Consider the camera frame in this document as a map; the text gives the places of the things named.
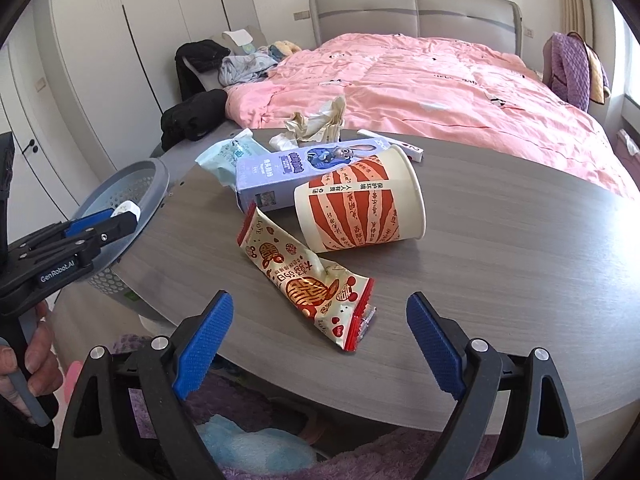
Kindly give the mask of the person's left hand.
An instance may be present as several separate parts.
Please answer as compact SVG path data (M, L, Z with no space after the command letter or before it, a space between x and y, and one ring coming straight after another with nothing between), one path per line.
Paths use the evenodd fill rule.
M63 375L58 358L52 352L53 332L44 319L49 313L46 300L36 305L37 327L25 353L25 366L32 377L28 388L33 396L47 396L62 386ZM6 346L1 347L1 395L27 418L32 413L21 395L15 390L9 374L18 370L15 353Z

